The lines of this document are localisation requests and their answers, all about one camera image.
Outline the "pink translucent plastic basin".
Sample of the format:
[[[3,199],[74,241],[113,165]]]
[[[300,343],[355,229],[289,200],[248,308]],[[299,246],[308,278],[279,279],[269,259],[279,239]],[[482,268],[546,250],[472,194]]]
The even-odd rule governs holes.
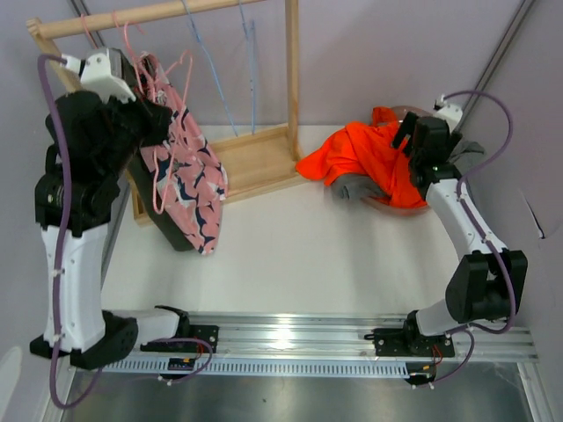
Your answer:
[[[432,113],[416,107],[396,106],[393,110],[399,125],[409,111],[417,113],[419,118],[433,117]],[[400,146],[397,181],[401,183],[399,190],[402,193],[413,193],[416,199],[423,200],[432,183],[442,178],[461,178],[461,173],[449,159],[445,163],[414,163],[411,159],[411,137],[407,136]],[[463,135],[459,131],[450,133],[450,154],[462,140]]]

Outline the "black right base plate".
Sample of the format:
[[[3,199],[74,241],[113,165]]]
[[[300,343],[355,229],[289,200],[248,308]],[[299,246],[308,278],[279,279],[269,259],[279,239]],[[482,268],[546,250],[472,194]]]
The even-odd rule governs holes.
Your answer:
[[[455,356],[453,343],[445,335],[428,337],[403,329],[377,328],[363,339],[373,344],[380,357],[431,358],[434,353],[438,353],[438,357]]]

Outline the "wooden clothes rack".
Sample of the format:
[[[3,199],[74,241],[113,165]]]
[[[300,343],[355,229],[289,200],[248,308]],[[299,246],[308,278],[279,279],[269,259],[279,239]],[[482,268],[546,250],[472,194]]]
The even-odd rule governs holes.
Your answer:
[[[198,13],[238,6],[239,1],[188,1],[191,12]],[[186,15],[180,1],[145,5],[117,11],[121,23],[126,20],[147,23]],[[301,182],[296,163],[302,151],[298,141],[299,107],[299,9],[297,1],[285,3],[288,122],[214,142],[214,151],[229,175],[228,202],[249,199],[264,193],[291,187]],[[27,31],[43,53],[58,55],[55,40],[114,28],[111,13],[85,18],[70,18],[43,23],[39,18],[26,22]]]

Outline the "blue wire hanger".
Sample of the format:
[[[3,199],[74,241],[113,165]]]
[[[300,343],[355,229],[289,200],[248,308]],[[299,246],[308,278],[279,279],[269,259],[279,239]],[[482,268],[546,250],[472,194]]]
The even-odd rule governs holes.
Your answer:
[[[214,83],[215,83],[215,86],[216,86],[217,93],[218,93],[219,98],[220,98],[220,100],[221,100],[221,103],[222,103],[222,105],[223,105],[223,109],[224,109],[224,111],[225,111],[225,113],[226,113],[226,116],[227,116],[228,122],[229,122],[229,124],[230,124],[230,127],[231,127],[231,129],[232,129],[234,135],[235,135],[235,136],[238,136],[238,130],[237,130],[237,127],[236,127],[236,125],[235,125],[235,123],[234,123],[234,120],[233,120],[232,114],[231,114],[231,112],[230,112],[230,108],[229,108],[229,106],[228,106],[227,100],[226,100],[226,98],[225,98],[225,96],[224,96],[223,87],[222,87],[222,85],[221,85],[219,76],[218,76],[218,74],[217,74],[216,66],[215,66],[215,64],[214,64],[214,61],[213,61],[213,59],[212,59],[212,56],[211,56],[210,52],[208,51],[208,49],[207,49],[207,47],[206,47],[206,45],[205,45],[205,43],[204,43],[203,38],[201,37],[201,33],[199,32],[199,30],[198,30],[198,28],[197,28],[197,25],[195,24],[194,17],[193,17],[193,13],[191,12],[191,10],[190,10],[190,8],[189,8],[189,6],[188,6],[187,0],[181,0],[181,3],[182,3],[182,6],[183,6],[183,8],[184,8],[184,10],[185,10],[185,12],[186,12],[186,15],[187,15],[188,25],[189,25],[189,27],[190,27],[190,31],[191,31],[191,33],[193,34],[193,36],[194,36],[194,38],[195,38],[195,40],[196,40],[196,43],[200,46],[201,51],[202,51],[202,53],[204,54],[204,56],[205,56],[205,58],[206,58],[206,60],[207,60],[209,69],[210,69],[210,71],[211,71],[211,75],[212,75],[212,77],[213,77],[213,80],[214,80]]]
[[[238,2],[238,10],[245,36],[245,48],[249,68],[249,84],[251,97],[251,131],[256,131],[256,81],[255,81],[255,53],[254,53],[254,21],[248,21],[245,17],[245,9],[241,1]]]

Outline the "dark olive shorts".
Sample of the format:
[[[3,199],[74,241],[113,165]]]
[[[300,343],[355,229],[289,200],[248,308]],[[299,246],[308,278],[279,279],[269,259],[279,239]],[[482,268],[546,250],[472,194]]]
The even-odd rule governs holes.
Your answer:
[[[194,249],[193,245],[187,240],[172,218],[166,212],[160,215],[154,211],[152,203],[152,176],[139,151],[131,158],[128,164],[128,172],[135,185],[137,196],[143,205],[144,211],[170,246],[175,251],[192,251]]]

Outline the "grey shorts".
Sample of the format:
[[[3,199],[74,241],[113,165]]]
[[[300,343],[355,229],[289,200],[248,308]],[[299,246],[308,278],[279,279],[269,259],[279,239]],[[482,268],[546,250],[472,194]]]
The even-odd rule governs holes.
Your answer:
[[[485,148],[478,142],[462,140],[450,154],[449,162],[454,164],[461,174],[480,164],[486,156]],[[374,198],[388,200],[389,195],[369,176],[348,173],[337,177],[330,189],[334,196],[343,200],[361,200]]]

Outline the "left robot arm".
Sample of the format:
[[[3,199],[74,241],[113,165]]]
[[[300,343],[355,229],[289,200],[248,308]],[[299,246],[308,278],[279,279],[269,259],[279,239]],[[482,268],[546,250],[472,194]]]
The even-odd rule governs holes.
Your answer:
[[[120,177],[144,143],[165,137],[171,117],[170,108],[148,100],[103,101],[92,91],[50,102],[45,124],[54,142],[34,190],[50,303],[31,354],[67,356],[72,366],[93,370],[136,348],[179,352],[189,345],[189,315],[181,309],[111,311],[101,305],[104,244]]]

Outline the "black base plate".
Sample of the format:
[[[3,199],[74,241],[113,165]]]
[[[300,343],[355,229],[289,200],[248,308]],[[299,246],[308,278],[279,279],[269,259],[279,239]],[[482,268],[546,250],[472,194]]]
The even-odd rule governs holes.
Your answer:
[[[218,325],[196,324],[191,325],[186,332],[178,332],[173,338],[165,342],[152,341],[141,345],[142,352],[156,353],[206,353],[208,348],[200,343],[186,341],[186,338],[199,339],[208,343],[212,351],[216,352],[220,328]]]
[[[431,358],[434,353],[438,353],[438,357],[455,356],[453,343],[445,335],[428,337],[403,329],[377,328],[363,339],[373,344],[380,357]]]

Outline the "aluminium mounting rail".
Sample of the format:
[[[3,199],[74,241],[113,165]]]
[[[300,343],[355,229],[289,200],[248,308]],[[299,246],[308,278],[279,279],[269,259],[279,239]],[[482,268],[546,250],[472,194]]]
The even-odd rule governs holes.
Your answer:
[[[375,329],[398,331],[403,315],[345,314],[245,314],[192,312],[194,325],[218,327],[216,351],[220,357],[272,360],[393,360],[382,356],[388,341],[366,339]],[[406,361],[441,358],[458,362],[470,353],[471,361],[495,363],[537,362],[538,353],[530,330],[515,327],[504,334],[472,328],[439,342],[437,349],[424,346]]]

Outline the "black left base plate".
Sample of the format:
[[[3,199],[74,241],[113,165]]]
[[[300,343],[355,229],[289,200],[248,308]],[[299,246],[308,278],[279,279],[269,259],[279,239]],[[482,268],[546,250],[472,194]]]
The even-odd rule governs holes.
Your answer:
[[[218,325],[196,324],[191,325],[186,332],[178,332],[173,338],[165,342],[152,341],[141,345],[142,352],[156,353],[206,353],[208,348],[200,343],[186,341],[186,338],[199,339],[208,343],[212,351],[216,352],[220,328]]]

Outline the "pink patterned shorts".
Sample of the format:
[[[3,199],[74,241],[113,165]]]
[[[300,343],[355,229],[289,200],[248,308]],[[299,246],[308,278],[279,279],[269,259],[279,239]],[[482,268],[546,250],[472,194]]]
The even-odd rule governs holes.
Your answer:
[[[183,94],[180,95],[173,87],[156,56],[145,53],[138,64],[148,99],[171,108],[172,119],[177,118]],[[173,162],[164,212],[176,223],[195,251],[208,255],[215,251],[218,243],[222,201],[228,193],[228,176],[188,107],[182,117],[183,131]],[[152,190],[157,173],[157,204],[161,203],[160,195],[171,160],[172,138],[171,122],[166,140],[157,146],[139,149],[152,176]]]

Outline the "orange shorts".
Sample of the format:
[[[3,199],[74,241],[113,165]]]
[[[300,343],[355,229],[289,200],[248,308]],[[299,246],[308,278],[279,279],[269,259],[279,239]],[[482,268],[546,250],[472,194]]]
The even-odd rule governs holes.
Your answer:
[[[326,186],[340,176],[369,177],[384,192],[380,200],[395,208],[417,209],[428,204],[410,181],[409,158],[403,146],[391,146],[398,123],[382,126],[351,122],[330,135],[322,146],[301,159],[296,171],[304,178]]]
[[[398,117],[394,110],[384,106],[374,107],[371,113],[371,119],[374,127],[398,123]]]

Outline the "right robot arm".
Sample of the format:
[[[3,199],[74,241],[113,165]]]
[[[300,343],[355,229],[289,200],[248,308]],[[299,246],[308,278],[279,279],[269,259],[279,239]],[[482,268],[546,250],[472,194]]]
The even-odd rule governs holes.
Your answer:
[[[509,249],[488,226],[474,204],[465,180],[450,161],[461,134],[436,113],[407,112],[392,141],[406,156],[410,184],[439,217],[458,257],[444,297],[409,314],[401,334],[403,347],[422,354],[434,337],[465,327],[483,329],[502,320],[508,331],[519,310],[528,269],[522,251]]]

